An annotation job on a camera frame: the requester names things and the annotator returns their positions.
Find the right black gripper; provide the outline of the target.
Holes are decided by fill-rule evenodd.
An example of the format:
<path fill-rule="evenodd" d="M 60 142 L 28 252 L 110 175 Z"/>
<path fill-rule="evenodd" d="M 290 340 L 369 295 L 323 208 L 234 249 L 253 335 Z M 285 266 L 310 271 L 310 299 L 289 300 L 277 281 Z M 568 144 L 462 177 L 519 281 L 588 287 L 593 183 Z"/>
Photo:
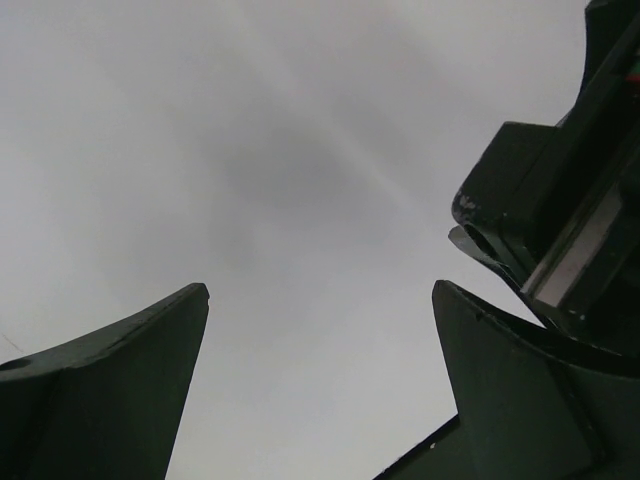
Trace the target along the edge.
<path fill-rule="evenodd" d="M 564 333 L 639 353 L 639 4 L 591 1 L 560 126 L 506 122 L 451 205 L 457 230 Z"/>

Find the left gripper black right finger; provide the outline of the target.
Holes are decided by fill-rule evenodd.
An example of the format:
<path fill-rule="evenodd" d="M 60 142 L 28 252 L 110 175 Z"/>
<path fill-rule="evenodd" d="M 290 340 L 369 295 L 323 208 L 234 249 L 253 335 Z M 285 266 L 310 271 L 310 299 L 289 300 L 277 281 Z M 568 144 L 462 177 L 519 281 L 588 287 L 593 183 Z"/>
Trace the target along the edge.
<path fill-rule="evenodd" d="M 639 363 L 543 329 L 450 281 L 432 292 L 481 479 L 636 479 Z"/>

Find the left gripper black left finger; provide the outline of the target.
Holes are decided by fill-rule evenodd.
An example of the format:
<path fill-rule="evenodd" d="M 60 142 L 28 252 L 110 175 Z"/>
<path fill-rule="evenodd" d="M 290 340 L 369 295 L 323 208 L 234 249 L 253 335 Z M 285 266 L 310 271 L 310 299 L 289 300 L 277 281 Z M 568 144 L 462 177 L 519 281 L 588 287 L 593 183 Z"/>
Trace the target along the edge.
<path fill-rule="evenodd" d="M 190 284 L 1 366 L 4 479 L 163 479 L 209 312 Z"/>

